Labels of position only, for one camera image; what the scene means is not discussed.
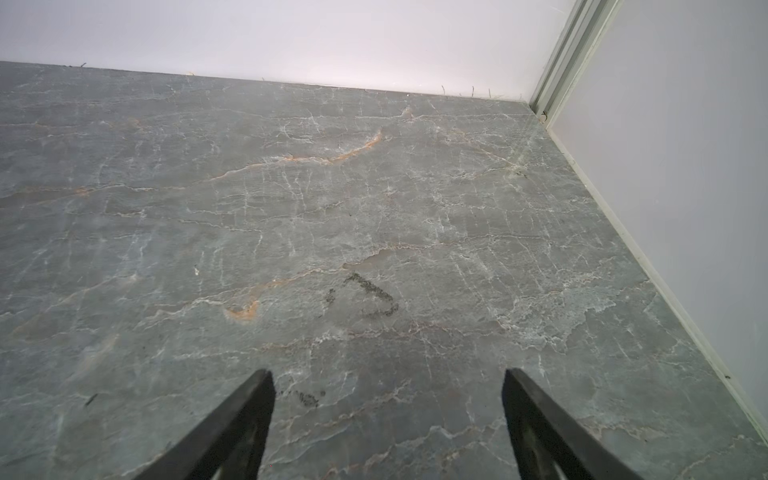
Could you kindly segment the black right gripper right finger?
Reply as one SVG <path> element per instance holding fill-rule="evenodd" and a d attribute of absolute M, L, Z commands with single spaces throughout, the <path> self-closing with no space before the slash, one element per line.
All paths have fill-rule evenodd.
<path fill-rule="evenodd" d="M 507 369 L 502 404 L 522 479 L 637 479 L 639 475 L 519 368 Z"/>

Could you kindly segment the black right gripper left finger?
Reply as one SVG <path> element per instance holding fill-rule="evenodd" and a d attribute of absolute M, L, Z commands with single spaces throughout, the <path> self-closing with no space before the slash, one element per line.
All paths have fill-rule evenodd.
<path fill-rule="evenodd" d="M 276 401 L 273 375 L 246 379 L 139 479 L 256 479 Z"/>

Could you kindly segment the aluminium frame corner post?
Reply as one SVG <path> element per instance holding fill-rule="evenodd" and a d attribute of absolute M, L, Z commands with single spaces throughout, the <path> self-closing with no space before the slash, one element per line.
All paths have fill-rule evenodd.
<path fill-rule="evenodd" d="M 621 6 L 620 0 L 574 3 L 529 101 L 531 110 L 546 128 L 557 119 Z"/>

